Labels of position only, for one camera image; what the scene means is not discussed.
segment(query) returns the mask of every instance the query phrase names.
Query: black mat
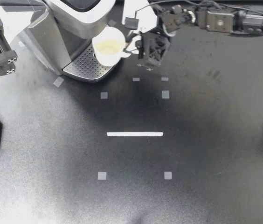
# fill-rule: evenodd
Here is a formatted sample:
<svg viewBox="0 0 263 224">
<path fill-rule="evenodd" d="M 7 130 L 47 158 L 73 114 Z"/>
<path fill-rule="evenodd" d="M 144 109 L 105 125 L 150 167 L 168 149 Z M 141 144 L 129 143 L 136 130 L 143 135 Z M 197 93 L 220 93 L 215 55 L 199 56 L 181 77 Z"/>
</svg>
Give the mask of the black mat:
<svg viewBox="0 0 263 224">
<path fill-rule="evenodd" d="M 14 47 L 17 73 L 0 78 L 0 223 L 263 223 L 263 37 L 187 27 L 159 69 L 132 57 L 101 83 L 59 88 Z M 144 131 L 164 136 L 106 136 Z"/>
</svg>

